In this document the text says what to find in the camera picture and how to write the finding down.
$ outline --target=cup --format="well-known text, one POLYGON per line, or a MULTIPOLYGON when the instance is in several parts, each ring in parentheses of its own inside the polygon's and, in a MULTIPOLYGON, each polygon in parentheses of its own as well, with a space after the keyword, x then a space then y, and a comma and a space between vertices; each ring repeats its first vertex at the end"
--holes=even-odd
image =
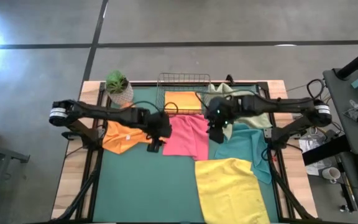
POLYGON ((335 167, 330 167, 323 170, 323 177, 330 181, 332 184, 336 184, 336 180, 341 177, 341 172, 335 167))

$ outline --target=wooden table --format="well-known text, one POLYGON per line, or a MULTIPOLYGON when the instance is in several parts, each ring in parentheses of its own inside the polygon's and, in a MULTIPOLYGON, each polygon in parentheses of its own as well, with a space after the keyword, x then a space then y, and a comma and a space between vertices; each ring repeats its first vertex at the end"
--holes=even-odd
MULTIPOLYGON (((270 92, 270 97, 274 98, 288 98, 287 92, 285 89, 283 80, 249 80, 249 81, 239 81, 239 82, 267 82, 270 92)), ((96 104, 98 98, 100 81, 88 81, 84 82, 81 94, 80 101, 84 101, 89 104, 96 104)), ((106 96, 103 99, 102 105, 105 105, 106 96)), ((291 123, 293 121, 292 115, 289 113, 275 113, 274 114, 276 125, 282 127, 291 123)), ((83 118, 81 121, 87 125, 87 127, 92 127, 93 120, 90 118, 83 118)), ((290 144, 299 146, 298 141, 290 140, 290 144)), ((67 149, 67 153, 79 148, 81 146, 80 140, 70 141, 67 149)), ((303 163, 302 154, 299 150, 292 147, 287 147, 282 151, 284 164, 287 172, 288 183, 291 191, 294 193, 295 197, 299 202, 306 208, 306 210, 314 217, 317 217, 316 207, 314 205, 313 196, 311 194, 310 184, 307 177, 305 164, 303 163)), ((71 204, 78 191, 80 190, 82 175, 85 166, 86 159, 86 150, 79 150, 78 152, 70 155, 65 159, 63 165, 62 175, 60 177, 60 183, 58 186, 57 196, 55 199, 55 205, 53 206, 52 218, 59 217, 71 204)), ((285 196, 279 188, 280 201, 283 209, 283 216, 288 217, 288 210, 285 201, 285 196)), ((83 209, 83 215, 87 214, 88 211, 88 202, 89 194, 91 189, 87 193, 85 198, 85 206, 83 209)))

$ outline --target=wire basket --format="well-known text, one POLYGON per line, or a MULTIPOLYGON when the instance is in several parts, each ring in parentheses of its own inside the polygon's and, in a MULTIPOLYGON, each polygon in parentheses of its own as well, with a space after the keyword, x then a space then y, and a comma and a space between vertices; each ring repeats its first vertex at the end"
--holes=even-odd
MULTIPOLYGON (((201 114, 205 107, 200 102, 201 109, 195 110, 192 108, 184 108, 179 106, 179 110, 164 108, 166 92, 176 91, 190 91, 190 92, 207 92, 208 85, 211 83, 211 78, 208 74, 190 74, 190 73, 161 73, 157 80, 157 99, 156 106, 160 110, 165 110, 171 114, 201 114)), ((201 101, 206 101, 206 94, 198 93, 201 101)))

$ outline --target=green tablecloth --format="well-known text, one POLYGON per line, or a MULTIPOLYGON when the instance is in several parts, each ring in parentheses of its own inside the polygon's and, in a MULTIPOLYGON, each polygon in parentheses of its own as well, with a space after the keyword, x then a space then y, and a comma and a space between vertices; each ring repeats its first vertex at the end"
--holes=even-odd
MULTIPOLYGON (((255 86, 236 89, 255 91, 255 86)), ((155 101, 156 87, 134 87, 134 102, 155 101)), ((152 113, 155 108, 138 104, 152 113)), ((117 155, 104 151, 94 222, 204 222, 198 200, 195 162, 186 156, 163 156, 140 143, 117 155)), ((218 144, 209 141, 209 158, 218 144)), ((271 222, 278 222, 272 184, 259 182, 271 222)))

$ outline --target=concrete floor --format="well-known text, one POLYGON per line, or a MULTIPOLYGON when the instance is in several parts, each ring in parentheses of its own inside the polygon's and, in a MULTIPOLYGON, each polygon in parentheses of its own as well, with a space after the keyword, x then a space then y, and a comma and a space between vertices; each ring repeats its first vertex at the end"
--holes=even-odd
MULTIPOLYGON (((0 0, 0 44, 90 44, 102 0, 0 0)), ((100 43, 358 40, 358 0, 110 0, 100 43)), ((0 50, 0 145, 30 154, 13 162, 2 185, 0 223, 47 221, 67 141, 48 123, 54 100, 77 99, 89 49, 0 50)), ((160 72, 208 73, 211 79, 283 79, 304 85, 358 55, 358 45, 98 49, 90 80, 112 69, 130 80, 160 72)), ((289 97, 307 96, 305 89, 289 97)), ((343 214, 333 187, 311 178, 320 218, 343 214)))

